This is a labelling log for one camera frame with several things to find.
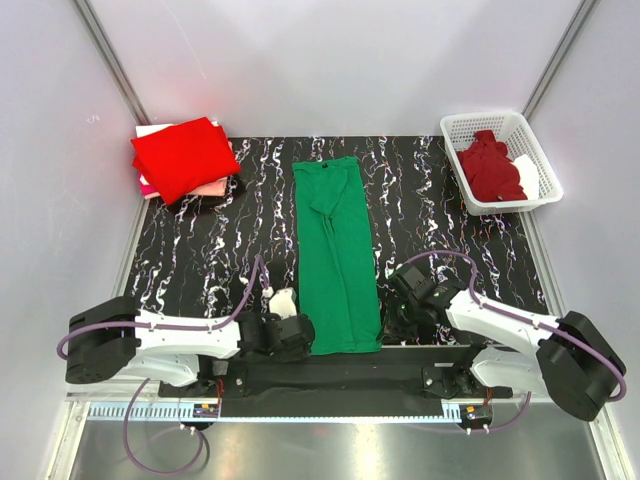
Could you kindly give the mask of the green t shirt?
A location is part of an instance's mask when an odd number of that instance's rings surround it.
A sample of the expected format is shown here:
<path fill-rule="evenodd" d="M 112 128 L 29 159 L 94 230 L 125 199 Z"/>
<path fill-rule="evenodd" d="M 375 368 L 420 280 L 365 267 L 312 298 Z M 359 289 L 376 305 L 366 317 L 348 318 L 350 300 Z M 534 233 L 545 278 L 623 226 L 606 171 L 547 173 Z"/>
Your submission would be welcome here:
<path fill-rule="evenodd" d="M 358 159 L 293 166 L 299 305 L 311 353 L 372 353 L 381 329 L 372 234 Z"/>

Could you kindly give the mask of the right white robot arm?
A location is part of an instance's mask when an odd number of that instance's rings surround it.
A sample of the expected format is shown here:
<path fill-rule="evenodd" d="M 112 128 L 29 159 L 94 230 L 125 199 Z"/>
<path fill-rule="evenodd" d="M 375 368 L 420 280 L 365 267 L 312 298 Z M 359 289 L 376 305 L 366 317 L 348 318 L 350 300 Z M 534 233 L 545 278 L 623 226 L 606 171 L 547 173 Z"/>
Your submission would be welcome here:
<path fill-rule="evenodd" d="M 386 325 L 403 333 L 446 325 L 469 336 L 465 356 L 445 367 L 427 390 L 476 396 L 510 388 L 551 399 L 565 413 L 594 420 L 626 392 L 626 367 L 589 318 L 527 312 L 480 296 L 472 285 L 437 283 L 404 264 L 391 276 Z"/>

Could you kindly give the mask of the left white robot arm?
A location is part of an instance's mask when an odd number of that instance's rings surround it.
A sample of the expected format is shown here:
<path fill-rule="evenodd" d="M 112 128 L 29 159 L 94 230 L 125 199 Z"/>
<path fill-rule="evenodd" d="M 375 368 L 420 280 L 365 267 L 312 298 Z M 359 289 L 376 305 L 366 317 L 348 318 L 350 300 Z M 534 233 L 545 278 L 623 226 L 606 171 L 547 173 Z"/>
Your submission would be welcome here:
<path fill-rule="evenodd" d="M 118 375 L 185 387 L 196 396 L 215 386 L 216 372 L 202 363 L 275 361 L 309 357 L 315 340 L 312 321 L 299 313 L 291 289 L 269 301 L 269 311 L 238 310 L 218 318 L 170 317 L 138 310 L 126 296 L 113 298 L 72 317 L 57 354 L 66 361 L 65 381 L 96 384 Z"/>

